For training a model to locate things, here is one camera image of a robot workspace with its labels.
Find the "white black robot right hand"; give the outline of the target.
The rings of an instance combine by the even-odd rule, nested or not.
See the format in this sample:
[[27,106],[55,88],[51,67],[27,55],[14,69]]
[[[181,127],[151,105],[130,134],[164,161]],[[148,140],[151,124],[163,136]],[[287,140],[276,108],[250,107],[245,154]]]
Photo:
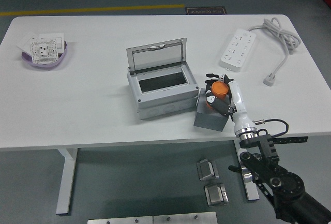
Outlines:
[[234,134],[245,140],[257,137],[255,123],[249,118],[238,83],[227,75],[206,74],[206,104],[222,116],[231,117],[234,122]]

